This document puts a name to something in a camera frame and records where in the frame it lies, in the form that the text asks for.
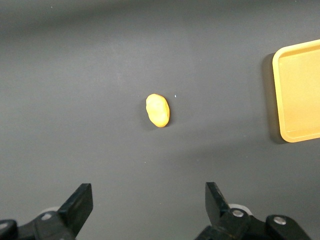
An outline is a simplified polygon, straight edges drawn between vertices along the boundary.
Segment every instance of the screw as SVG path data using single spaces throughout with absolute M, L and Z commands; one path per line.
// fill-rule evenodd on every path
M 0 230 L 5 229 L 6 227 L 8 227 L 7 222 L 0 224 Z
M 41 217 L 41 220 L 42 220 L 42 221 L 45 221 L 45 220 L 50 219 L 51 217 L 52 217 L 52 215 L 51 215 L 50 213 L 46 213 L 45 215 L 43 215 L 43 216 Z
M 233 210 L 232 211 L 232 214 L 233 214 L 233 216 L 235 216 L 235 217 L 237 217 L 237 218 L 242 218 L 245 214 L 242 212 L 242 211 L 240 211 L 240 210 Z
M 286 225 L 287 222 L 284 218 L 280 217 L 280 216 L 275 216 L 273 221 L 275 221 L 277 224 L 280 224 L 280 225 Z

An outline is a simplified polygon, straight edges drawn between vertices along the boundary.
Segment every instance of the yellow clay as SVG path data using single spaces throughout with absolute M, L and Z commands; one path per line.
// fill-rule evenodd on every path
M 145 103 L 150 121 L 159 128 L 166 126 L 170 118 L 167 100 L 163 96 L 153 93 L 146 98 Z

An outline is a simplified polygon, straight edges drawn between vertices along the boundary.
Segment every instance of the yellow object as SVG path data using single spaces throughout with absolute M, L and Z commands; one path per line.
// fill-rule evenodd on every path
M 320 138 L 320 40 L 281 48 L 272 65 L 281 136 Z
M 145 103 L 150 121 L 159 128 L 166 126 L 170 118 L 167 100 L 163 96 L 154 93 L 147 97 Z

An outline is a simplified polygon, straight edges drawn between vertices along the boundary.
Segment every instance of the gray table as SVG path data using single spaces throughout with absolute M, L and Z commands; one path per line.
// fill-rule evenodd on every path
M 279 138 L 272 54 L 320 38 L 316 0 L 1 1 L 0 214 L 92 183 L 88 239 L 192 240 L 205 182 L 320 239 L 320 139 Z M 165 96 L 156 128 L 145 99 Z

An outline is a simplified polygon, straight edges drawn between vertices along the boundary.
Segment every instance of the yellow plastic container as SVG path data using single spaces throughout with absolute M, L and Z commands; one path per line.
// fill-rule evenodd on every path
M 272 65 L 281 136 L 320 138 L 320 40 L 281 48 Z

